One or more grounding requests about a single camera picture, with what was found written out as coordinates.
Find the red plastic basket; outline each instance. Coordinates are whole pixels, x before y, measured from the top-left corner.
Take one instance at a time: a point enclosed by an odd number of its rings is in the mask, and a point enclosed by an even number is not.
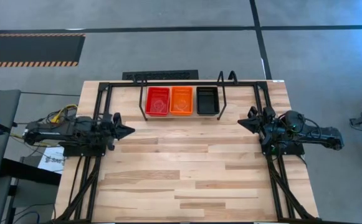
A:
[[[169,88],[149,87],[145,111],[151,116],[166,116],[169,106]]]

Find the orange and black hazard stripe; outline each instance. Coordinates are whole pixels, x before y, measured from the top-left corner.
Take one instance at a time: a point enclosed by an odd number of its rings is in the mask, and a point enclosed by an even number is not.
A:
[[[73,67],[85,34],[0,34],[0,67]]]

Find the plastic bin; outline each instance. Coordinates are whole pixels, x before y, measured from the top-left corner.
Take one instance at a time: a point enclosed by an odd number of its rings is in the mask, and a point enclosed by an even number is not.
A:
[[[197,87],[198,114],[211,115],[219,113],[219,98],[217,87]]]
[[[193,88],[174,86],[171,88],[171,106],[173,115],[190,116],[193,113]]]
[[[166,116],[169,106],[169,88],[149,87],[145,111],[151,116]]]

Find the wooden table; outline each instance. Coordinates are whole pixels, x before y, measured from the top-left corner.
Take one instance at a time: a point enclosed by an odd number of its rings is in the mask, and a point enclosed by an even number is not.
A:
[[[78,115],[93,115],[98,83],[84,83]],[[268,81],[268,86],[274,110],[278,114],[289,110],[285,83]],[[222,89],[218,90],[222,108]],[[115,150],[107,151],[102,159],[94,222],[277,220],[259,137],[237,124],[255,106],[252,87],[226,87],[227,108],[220,121],[195,115],[145,121],[138,107],[139,87],[115,87],[112,94],[110,113],[120,112],[123,123],[136,132],[116,142]],[[284,156],[284,160],[290,189],[317,216],[304,163],[296,156]],[[77,162],[78,157],[65,162],[55,205],[58,215],[68,204]],[[82,165],[74,195],[81,173]],[[88,196],[81,217],[85,217]],[[281,190],[280,198],[286,217]]]

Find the black plastic tray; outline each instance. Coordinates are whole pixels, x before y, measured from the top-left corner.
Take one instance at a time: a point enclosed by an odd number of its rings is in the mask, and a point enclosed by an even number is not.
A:
[[[196,88],[198,98],[198,114],[215,115],[219,113],[219,98],[217,87],[198,86]]]

